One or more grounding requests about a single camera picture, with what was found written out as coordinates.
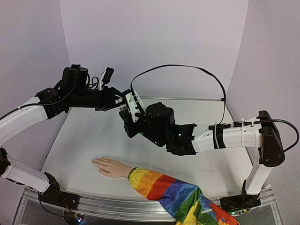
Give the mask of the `mannequin hand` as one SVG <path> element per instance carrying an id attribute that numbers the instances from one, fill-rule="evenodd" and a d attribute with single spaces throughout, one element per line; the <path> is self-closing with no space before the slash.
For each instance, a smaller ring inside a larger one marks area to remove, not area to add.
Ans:
<path id="1" fill-rule="evenodd" d="M 128 165 L 105 157 L 93 159 L 92 164 L 98 168 L 98 171 L 102 175 L 110 178 L 127 178 L 133 170 L 133 168 Z"/>

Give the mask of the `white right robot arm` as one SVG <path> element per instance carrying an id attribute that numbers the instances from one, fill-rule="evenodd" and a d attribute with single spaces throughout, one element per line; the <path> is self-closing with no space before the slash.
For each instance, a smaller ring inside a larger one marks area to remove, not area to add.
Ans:
<path id="1" fill-rule="evenodd" d="M 176 122 L 181 124 L 213 124 L 222 114 L 222 103 L 214 101 L 165 100 L 174 109 Z M 255 208 L 261 204 L 257 195 L 246 194 L 246 178 L 252 176 L 252 166 L 246 148 L 227 148 L 176 156 L 150 143 L 142 135 L 125 137 L 119 146 L 126 163 L 165 173 L 179 180 L 198 185 L 209 199 L 220 198 L 222 209 L 232 212 Z"/>

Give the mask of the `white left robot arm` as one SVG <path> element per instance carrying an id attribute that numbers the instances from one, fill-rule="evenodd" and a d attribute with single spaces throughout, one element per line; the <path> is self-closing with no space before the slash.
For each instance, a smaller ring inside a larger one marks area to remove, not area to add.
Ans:
<path id="1" fill-rule="evenodd" d="M 0 118 L 0 176 L 14 184 L 38 191 L 41 202 L 75 209 L 76 194 L 61 191 L 58 181 L 48 172 L 40 172 L 21 163 L 7 150 L 7 144 L 22 137 L 39 123 L 68 113 L 71 108 L 108 111 L 118 107 L 121 92 L 108 83 L 114 69 L 107 67 L 100 77 L 91 78 L 88 69 L 71 65 L 63 70 L 54 87 L 38 92 L 21 106 Z"/>

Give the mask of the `glitter nail polish bottle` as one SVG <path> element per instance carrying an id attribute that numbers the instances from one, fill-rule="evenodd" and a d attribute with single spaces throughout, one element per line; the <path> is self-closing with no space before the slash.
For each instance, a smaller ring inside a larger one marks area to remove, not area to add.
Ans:
<path id="1" fill-rule="evenodd" d="M 126 105 L 120 106 L 120 112 L 129 112 L 128 107 Z"/>

